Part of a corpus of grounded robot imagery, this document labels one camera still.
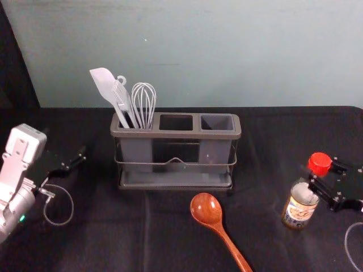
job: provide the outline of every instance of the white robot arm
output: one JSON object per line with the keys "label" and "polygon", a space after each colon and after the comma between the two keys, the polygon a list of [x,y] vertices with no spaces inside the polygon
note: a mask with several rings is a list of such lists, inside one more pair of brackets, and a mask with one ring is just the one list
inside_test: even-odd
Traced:
{"label": "white robot arm", "polygon": [[44,133],[26,124],[11,130],[0,171],[0,243],[34,204],[35,190],[54,197],[43,188],[36,189],[34,182],[25,178],[28,167],[40,157],[46,141]]}

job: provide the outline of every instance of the light blue wall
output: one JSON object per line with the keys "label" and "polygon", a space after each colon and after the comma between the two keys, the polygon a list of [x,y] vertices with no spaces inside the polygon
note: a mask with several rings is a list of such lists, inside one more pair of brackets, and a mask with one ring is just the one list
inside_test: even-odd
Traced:
{"label": "light blue wall", "polygon": [[88,70],[159,107],[363,107],[362,0],[2,0],[43,107],[104,107]]}

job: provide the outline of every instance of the black tablecloth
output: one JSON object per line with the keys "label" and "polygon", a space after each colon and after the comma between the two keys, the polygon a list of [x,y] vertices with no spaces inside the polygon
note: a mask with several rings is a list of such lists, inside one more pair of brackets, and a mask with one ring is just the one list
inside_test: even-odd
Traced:
{"label": "black tablecloth", "polygon": [[[235,113],[240,118],[234,192],[215,195],[224,209],[227,232],[255,271],[354,271],[343,241],[346,229],[362,220],[360,214],[334,214],[322,202],[301,232],[283,226],[280,214],[299,177],[298,166],[313,152],[363,162],[360,109],[178,111]],[[189,203],[197,192],[118,190],[109,134],[111,109],[0,110],[0,114],[3,149],[10,129],[22,122],[50,128],[50,150],[71,153],[87,141],[96,143],[79,173],[51,181],[73,196],[73,220],[65,227],[50,226],[42,215],[45,199],[38,196],[25,222],[0,245],[1,271],[238,271],[222,241],[192,219]],[[69,212],[66,204],[54,208],[60,216]],[[352,257],[363,267],[361,229],[350,237]]]}

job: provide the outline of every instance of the utensil holder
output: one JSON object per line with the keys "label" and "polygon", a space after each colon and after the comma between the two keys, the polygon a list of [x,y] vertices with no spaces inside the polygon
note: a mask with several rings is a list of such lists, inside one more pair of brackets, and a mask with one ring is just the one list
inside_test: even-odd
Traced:
{"label": "utensil holder", "polygon": [[123,189],[230,188],[241,135],[234,114],[155,112],[153,126],[124,129],[114,114],[111,135]]}

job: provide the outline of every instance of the wire whisk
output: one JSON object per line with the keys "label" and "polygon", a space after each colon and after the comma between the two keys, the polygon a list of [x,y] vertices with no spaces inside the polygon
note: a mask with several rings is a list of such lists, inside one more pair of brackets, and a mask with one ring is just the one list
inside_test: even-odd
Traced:
{"label": "wire whisk", "polygon": [[151,129],[156,100],[157,93],[151,84],[139,82],[132,87],[132,112],[142,129]]}

